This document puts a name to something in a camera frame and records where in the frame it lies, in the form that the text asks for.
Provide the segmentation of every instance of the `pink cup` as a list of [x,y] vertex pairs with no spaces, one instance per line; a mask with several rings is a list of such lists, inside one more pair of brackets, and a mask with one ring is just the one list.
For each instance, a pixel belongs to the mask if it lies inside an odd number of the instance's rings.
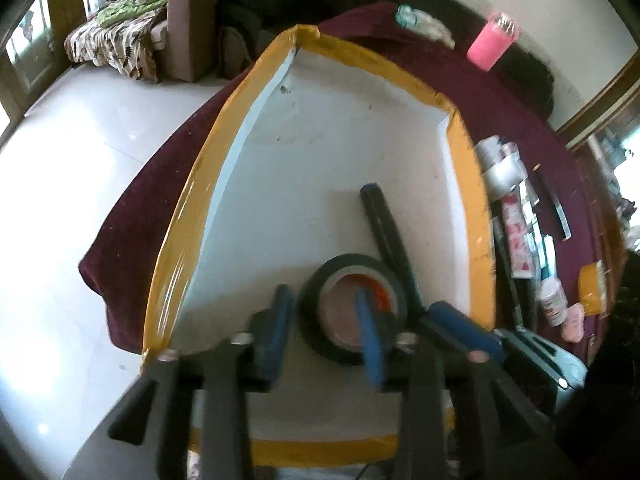
[[[505,23],[510,23],[511,26],[505,27]],[[480,70],[487,72],[519,35],[520,29],[515,22],[506,14],[496,12],[489,17],[489,21],[469,47],[466,58]]]

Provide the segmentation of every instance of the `metal screw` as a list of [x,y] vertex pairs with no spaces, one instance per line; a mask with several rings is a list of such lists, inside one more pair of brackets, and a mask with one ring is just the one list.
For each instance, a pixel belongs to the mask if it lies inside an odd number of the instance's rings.
[[177,361],[179,358],[178,352],[173,348],[167,348],[158,354],[158,361],[162,361],[163,363]]
[[250,345],[254,342],[254,335],[250,332],[238,332],[231,338],[232,345]]
[[466,358],[476,364],[485,363],[490,359],[489,354],[482,350],[472,350],[466,355]]
[[407,354],[414,353],[414,347],[418,344],[418,336],[413,332],[401,332],[396,337],[396,348]]

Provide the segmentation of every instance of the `patterned blanket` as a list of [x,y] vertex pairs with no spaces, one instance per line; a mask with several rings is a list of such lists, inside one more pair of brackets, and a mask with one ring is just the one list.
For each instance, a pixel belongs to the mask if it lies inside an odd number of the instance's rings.
[[65,51],[73,63],[107,63],[132,79],[158,82],[151,47],[151,28],[166,17],[166,7],[102,28],[95,17],[66,37]]

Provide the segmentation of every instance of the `white container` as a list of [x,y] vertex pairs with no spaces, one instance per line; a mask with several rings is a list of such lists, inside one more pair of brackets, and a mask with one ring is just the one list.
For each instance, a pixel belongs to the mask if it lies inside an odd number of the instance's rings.
[[414,9],[408,5],[401,5],[396,12],[396,23],[429,38],[431,41],[441,41],[447,48],[454,48],[451,31],[439,20],[423,10]]
[[497,135],[487,137],[476,144],[476,156],[482,166],[482,171],[487,171],[494,164],[503,160],[501,153],[502,143]]
[[489,202],[500,200],[516,189],[527,177],[527,168],[517,153],[507,155],[482,174]]
[[540,283],[540,305],[549,325],[558,326],[566,319],[566,296],[562,283],[555,276],[546,278]]

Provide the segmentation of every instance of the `floor tile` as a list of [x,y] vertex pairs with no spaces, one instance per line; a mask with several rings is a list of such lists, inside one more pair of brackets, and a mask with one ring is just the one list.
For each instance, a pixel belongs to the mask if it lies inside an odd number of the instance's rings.
[[0,410],[48,478],[60,478],[141,364],[111,345],[78,262],[143,163],[223,83],[153,85],[82,66],[0,151]]

